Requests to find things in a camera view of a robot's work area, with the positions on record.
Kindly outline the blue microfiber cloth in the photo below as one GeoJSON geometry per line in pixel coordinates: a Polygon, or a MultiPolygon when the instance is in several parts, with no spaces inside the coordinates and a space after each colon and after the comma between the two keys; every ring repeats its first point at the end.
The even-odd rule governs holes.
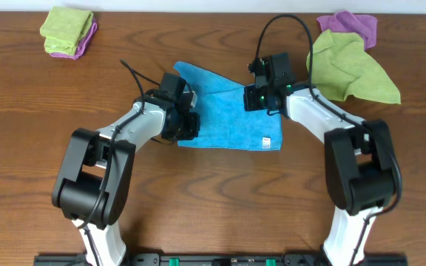
{"type": "Polygon", "coordinates": [[[265,110],[244,109],[244,85],[193,64],[178,61],[174,69],[197,94],[194,112],[200,129],[193,140],[179,140],[180,147],[279,151],[283,143],[281,118],[265,110]]]}

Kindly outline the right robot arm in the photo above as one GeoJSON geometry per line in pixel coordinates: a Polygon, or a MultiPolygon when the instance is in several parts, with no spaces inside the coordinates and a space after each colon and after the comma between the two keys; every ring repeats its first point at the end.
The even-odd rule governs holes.
{"type": "Polygon", "coordinates": [[[254,84],[244,89],[247,112],[279,113],[301,124],[324,145],[325,182],[335,205],[322,246],[328,265],[358,265],[375,219],[397,192],[399,178],[382,120],[368,122],[324,98],[310,81],[298,83],[287,53],[255,58],[254,84]]]}

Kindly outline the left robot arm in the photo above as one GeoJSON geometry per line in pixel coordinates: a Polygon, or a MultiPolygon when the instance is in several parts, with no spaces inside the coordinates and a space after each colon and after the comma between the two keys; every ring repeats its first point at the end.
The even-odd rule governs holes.
{"type": "Polygon", "coordinates": [[[96,131],[79,128],[70,138],[55,181],[52,204],[78,229],[86,252],[37,256],[35,265],[129,265],[118,224],[129,193],[135,154],[159,136],[192,140],[200,128],[197,101],[186,80],[166,73],[132,108],[96,131]]]}

